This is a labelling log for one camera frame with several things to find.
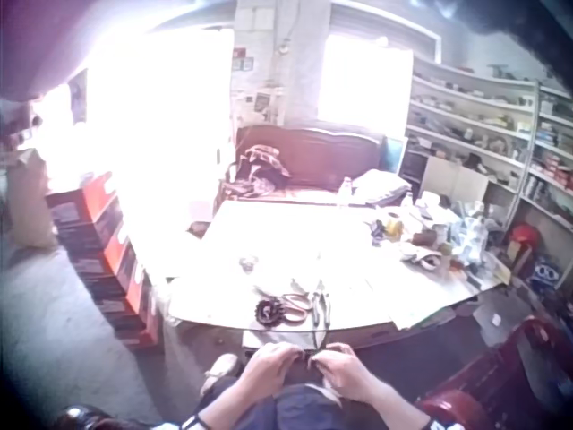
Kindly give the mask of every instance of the jeans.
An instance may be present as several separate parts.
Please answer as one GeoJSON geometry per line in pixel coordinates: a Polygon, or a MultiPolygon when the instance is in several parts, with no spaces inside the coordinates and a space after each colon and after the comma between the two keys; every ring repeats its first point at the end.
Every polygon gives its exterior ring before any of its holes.
{"type": "MultiPolygon", "coordinates": [[[[223,377],[210,387],[201,399],[195,414],[200,413],[236,378],[223,377]]],[[[348,430],[342,408],[321,391],[310,385],[284,387],[247,410],[236,423],[235,430],[348,430]]]]}

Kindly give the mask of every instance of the sneaker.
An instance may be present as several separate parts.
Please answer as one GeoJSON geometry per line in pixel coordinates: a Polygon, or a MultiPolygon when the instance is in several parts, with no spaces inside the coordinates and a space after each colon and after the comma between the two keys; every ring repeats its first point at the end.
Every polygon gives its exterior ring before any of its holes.
{"type": "Polygon", "coordinates": [[[223,376],[237,376],[239,368],[239,357],[235,354],[223,354],[220,356],[215,360],[211,369],[205,372],[207,379],[201,387],[201,396],[223,376]]]}

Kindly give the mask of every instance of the table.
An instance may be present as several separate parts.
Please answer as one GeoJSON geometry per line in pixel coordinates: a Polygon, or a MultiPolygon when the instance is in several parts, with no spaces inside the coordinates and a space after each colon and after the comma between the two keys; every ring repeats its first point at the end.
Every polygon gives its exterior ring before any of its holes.
{"type": "MultiPolygon", "coordinates": [[[[253,285],[276,294],[292,292],[292,278],[313,292],[319,279],[330,293],[332,331],[419,323],[441,308],[481,291],[459,277],[445,277],[399,260],[396,244],[372,246],[370,208],[227,201],[221,206],[193,266],[193,275],[172,282],[175,318],[249,331],[267,330],[254,318],[261,297],[253,285]],[[239,259],[259,262],[245,274],[239,259]]],[[[273,331],[312,331],[311,318],[273,331]]]]}

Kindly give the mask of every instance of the concrete floor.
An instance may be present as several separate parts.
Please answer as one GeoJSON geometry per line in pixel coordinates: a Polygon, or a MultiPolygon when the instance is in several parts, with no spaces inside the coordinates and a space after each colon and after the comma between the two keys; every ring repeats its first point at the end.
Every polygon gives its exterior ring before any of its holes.
{"type": "MultiPolygon", "coordinates": [[[[64,250],[2,249],[3,374],[23,406],[44,424],[73,403],[144,422],[181,422],[196,405],[212,361],[239,350],[238,331],[166,326],[164,354],[135,356],[115,339],[64,250]]],[[[488,343],[503,340],[528,313],[515,297],[498,292],[486,297],[476,313],[481,325],[471,317],[456,319],[413,338],[361,350],[360,357],[415,400],[482,353],[487,348],[483,336],[488,343]],[[504,315],[500,327],[491,324],[494,312],[504,315]],[[431,371],[421,371],[424,366],[431,371]]]]}

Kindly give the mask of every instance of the bright window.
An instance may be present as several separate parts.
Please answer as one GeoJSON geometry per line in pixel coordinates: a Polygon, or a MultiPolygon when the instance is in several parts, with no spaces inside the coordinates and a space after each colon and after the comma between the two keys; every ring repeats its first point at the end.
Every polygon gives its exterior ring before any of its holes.
{"type": "Polygon", "coordinates": [[[330,35],[322,68],[319,120],[403,137],[412,63],[411,51],[330,35]]]}

